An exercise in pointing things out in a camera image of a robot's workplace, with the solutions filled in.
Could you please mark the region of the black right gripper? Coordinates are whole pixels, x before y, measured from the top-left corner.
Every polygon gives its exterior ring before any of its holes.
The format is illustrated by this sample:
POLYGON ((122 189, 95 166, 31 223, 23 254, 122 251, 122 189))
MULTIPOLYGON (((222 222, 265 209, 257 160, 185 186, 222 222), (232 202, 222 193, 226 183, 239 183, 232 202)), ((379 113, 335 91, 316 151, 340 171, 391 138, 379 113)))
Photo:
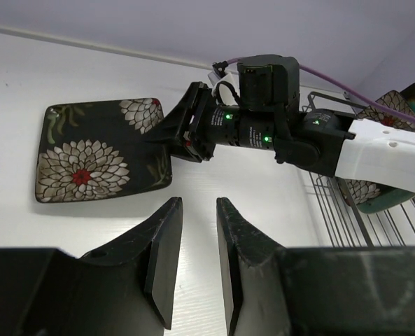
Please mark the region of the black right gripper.
POLYGON ((164 119, 143 140, 166 144, 172 157, 190 162, 209 161, 217 145, 239 146, 239 105, 218 103, 213 90, 192 82, 164 119))

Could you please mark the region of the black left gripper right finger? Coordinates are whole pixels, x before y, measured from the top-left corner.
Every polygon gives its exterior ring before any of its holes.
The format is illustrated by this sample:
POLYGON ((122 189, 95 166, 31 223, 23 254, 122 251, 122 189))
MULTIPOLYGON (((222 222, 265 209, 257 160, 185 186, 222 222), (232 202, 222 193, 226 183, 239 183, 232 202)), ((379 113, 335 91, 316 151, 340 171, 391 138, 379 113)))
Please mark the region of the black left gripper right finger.
POLYGON ((216 200, 228 335, 283 335, 282 246, 250 224, 226 197, 216 200))

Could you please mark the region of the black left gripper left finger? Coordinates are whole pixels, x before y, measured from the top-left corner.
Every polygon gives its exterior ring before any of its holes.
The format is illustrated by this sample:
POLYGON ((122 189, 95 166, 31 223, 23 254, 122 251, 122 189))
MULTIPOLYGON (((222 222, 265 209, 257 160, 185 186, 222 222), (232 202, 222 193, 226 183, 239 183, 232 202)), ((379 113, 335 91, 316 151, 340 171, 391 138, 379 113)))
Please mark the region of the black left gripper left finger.
POLYGON ((87 252, 80 287, 88 330, 169 330, 183 228, 172 197, 144 222, 87 252))

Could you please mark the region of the black floral square plate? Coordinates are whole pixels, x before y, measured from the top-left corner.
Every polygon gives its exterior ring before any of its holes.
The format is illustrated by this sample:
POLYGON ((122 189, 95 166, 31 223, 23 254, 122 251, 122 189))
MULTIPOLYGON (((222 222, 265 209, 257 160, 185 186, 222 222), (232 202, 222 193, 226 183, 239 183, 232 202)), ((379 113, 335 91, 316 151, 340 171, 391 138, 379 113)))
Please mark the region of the black floral square plate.
POLYGON ((163 118, 153 97, 49 106, 38 146, 36 201, 107 200, 169 186, 168 150, 144 140, 163 118))

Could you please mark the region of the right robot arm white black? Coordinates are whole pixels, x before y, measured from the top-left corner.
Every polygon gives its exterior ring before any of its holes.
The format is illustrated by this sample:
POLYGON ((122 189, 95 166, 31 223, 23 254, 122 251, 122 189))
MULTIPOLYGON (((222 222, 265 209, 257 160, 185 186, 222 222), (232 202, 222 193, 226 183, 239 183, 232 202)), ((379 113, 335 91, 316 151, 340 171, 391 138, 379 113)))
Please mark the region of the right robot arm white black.
POLYGON ((273 151, 279 164, 415 193, 414 132, 327 109, 302 112, 294 57, 256 55, 236 63, 234 105, 218 89, 191 83, 144 139, 192 162, 210 160, 217 145, 273 151))

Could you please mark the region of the teal green square plate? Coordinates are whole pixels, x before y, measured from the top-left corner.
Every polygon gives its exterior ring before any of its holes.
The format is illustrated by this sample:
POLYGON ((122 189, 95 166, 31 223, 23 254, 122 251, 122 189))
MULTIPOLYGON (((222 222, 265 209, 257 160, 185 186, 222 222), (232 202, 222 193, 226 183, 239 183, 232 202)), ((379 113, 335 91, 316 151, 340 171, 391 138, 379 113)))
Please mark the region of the teal green square plate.
MULTIPOLYGON (((415 83, 398 92, 391 90, 377 99, 377 103, 405 115, 415 117, 415 83)), ((395 129, 415 132, 415 124, 391 116, 377 108, 366 107, 359 119, 369 119, 395 129)), ((363 180, 348 180, 347 187, 358 210, 365 214, 384 211, 415 197, 414 192, 363 180)))

